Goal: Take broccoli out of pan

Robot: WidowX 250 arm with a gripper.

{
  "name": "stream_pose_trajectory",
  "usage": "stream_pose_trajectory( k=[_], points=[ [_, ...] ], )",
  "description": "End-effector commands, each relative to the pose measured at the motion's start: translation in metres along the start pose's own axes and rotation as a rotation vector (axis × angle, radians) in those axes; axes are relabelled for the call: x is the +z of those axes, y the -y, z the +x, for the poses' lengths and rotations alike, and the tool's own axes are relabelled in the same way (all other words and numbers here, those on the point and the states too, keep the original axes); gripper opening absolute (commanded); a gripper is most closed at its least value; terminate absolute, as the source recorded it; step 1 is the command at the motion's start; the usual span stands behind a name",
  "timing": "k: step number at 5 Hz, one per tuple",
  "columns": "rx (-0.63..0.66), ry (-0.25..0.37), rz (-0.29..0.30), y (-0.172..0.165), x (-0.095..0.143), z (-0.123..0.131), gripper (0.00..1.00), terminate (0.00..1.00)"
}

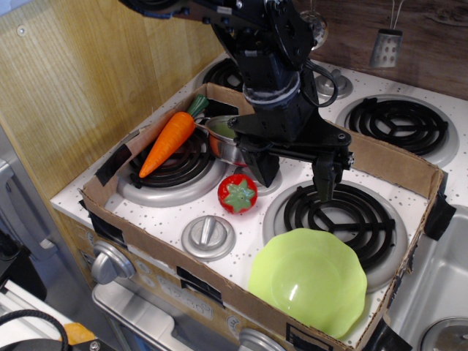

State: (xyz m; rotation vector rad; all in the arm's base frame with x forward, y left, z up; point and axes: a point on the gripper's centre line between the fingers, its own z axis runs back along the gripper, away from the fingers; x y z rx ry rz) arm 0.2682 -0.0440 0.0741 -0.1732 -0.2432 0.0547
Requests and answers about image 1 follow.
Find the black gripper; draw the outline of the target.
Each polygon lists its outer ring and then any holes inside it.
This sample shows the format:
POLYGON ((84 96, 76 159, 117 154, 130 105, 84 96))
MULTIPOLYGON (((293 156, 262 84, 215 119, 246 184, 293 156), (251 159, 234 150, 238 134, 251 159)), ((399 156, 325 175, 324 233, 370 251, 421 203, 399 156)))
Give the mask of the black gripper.
POLYGON ((320 201, 331 201, 343 170, 354 162, 352 138, 321 117, 314 81, 302 81, 290 99, 277 106, 252 105, 253 114, 232 117, 227 125, 237 134, 254 177, 270 186, 279 171, 278 156, 311 162, 320 201))

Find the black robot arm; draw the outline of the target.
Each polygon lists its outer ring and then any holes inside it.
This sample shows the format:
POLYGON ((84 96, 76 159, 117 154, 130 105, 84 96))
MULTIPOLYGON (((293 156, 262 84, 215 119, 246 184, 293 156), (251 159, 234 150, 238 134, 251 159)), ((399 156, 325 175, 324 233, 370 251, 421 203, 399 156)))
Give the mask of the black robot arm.
POLYGON ((342 173, 352 164, 351 137, 320 116, 309 59, 315 39, 291 1, 127 1, 149 18, 180 18, 209 25, 240 69, 250 115, 233 117, 247 167, 264 186, 279 171, 282 157, 309 162, 321 201, 333 197, 342 173))

